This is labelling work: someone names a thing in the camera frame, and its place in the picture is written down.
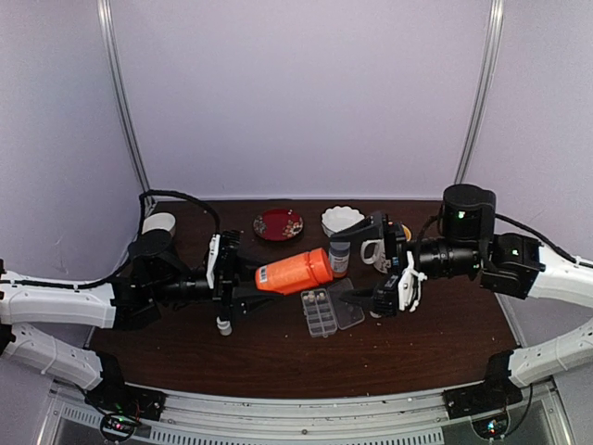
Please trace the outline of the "orange pill bottle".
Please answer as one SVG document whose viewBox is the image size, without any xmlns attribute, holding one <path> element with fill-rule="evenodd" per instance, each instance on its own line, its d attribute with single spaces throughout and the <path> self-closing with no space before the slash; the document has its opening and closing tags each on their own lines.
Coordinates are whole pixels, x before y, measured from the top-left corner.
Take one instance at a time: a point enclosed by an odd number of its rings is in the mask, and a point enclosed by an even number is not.
<svg viewBox="0 0 593 445">
<path fill-rule="evenodd" d="M 331 282 L 333 269 L 323 248 L 316 248 L 257 269 L 257 289 L 291 295 Z"/>
</svg>

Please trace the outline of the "grey cap pill bottle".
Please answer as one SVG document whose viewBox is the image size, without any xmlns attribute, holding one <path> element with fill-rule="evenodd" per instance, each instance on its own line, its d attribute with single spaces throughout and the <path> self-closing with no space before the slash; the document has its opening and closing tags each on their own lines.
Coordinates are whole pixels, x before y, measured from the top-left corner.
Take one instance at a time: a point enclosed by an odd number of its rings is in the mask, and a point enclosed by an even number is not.
<svg viewBox="0 0 593 445">
<path fill-rule="evenodd" d="M 349 258 L 349 242 L 331 242 L 328 250 L 328 259 L 334 278 L 342 278 L 347 275 Z"/>
</svg>

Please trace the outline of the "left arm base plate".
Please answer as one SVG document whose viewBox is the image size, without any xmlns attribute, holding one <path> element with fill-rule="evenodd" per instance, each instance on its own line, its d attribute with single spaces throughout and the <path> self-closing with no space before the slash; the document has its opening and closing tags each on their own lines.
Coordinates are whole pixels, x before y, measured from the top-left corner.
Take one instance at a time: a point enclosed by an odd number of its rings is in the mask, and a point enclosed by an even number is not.
<svg viewBox="0 0 593 445">
<path fill-rule="evenodd" d="M 132 420 L 158 421 L 167 396 L 164 392 L 125 383 L 101 382 L 82 391 L 85 402 L 100 413 L 123 414 Z"/>
</svg>

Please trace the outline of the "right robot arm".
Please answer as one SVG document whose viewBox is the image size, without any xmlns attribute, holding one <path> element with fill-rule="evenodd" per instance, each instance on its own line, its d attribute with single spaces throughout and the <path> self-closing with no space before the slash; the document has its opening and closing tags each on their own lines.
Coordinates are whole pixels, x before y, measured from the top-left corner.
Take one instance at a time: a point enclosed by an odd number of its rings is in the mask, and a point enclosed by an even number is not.
<svg viewBox="0 0 593 445">
<path fill-rule="evenodd" d="M 517 299 L 555 299 L 589 308 L 592 305 L 592 263 L 572 256 L 538 231 L 508 219 L 518 233 L 498 235 L 496 195 L 473 184 L 445 189 L 437 215 L 423 226 L 437 226 L 436 238 L 420 232 L 407 240 L 399 222 L 384 212 L 331 235 L 332 242 L 383 242 L 387 273 L 376 285 L 353 289 L 344 302 L 379 316 L 414 312 L 423 282 L 465 275 L 480 286 Z"/>
</svg>

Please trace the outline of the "clear plastic pill organizer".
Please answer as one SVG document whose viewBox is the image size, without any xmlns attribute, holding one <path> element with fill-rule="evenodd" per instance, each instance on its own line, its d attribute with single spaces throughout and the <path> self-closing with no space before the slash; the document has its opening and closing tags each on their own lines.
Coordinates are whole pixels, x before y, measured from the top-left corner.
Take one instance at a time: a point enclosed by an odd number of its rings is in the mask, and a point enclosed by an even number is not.
<svg viewBox="0 0 593 445">
<path fill-rule="evenodd" d="M 311 337 L 328 337 L 338 330 L 347 330 L 365 321 L 362 308 L 340 299 L 345 291 L 352 289 L 351 280 L 344 278 L 327 288 L 301 292 L 303 314 Z M 318 291 L 323 291 L 324 296 L 318 297 L 316 295 Z M 312 292 L 314 297 L 305 298 L 308 292 Z"/>
</svg>

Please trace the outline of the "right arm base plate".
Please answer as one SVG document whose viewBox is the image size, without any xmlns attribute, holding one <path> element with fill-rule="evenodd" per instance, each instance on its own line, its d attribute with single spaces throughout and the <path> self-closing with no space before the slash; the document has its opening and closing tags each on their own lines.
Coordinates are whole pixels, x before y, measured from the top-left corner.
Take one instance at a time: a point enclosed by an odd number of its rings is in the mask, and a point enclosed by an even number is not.
<svg viewBox="0 0 593 445">
<path fill-rule="evenodd" d="M 458 419 L 504 409 L 521 402 L 523 393 L 508 379 L 485 380 L 478 384 L 445 390 L 443 398 L 448 417 Z"/>
</svg>

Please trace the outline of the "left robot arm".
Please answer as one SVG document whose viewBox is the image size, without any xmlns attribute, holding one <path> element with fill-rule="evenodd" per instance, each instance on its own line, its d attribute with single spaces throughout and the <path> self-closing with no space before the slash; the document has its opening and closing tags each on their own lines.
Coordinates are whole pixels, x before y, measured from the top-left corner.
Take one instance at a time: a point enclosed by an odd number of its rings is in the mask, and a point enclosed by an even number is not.
<svg viewBox="0 0 593 445">
<path fill-rule="evenodd" d="M 97 394 L 112 411 L 123 412 L 131 406 L 133 393 L 117 359 L 71 345 L 44 332 L 43 326 L 135 331 L 158 321 L 162 308 L 215 303 L 217 325 L 228 335 L 235 315 L 280 297 L 256 287 L 258 266 L 243 257 L 239 247 L 239 233 L 215 234 L 206 266 L 192 269 L 179 257 L 172 235 L 156 229 L 128 246 L 126 276 L 59 282 L 2 271 L 1 355 Z"/>
</svg>

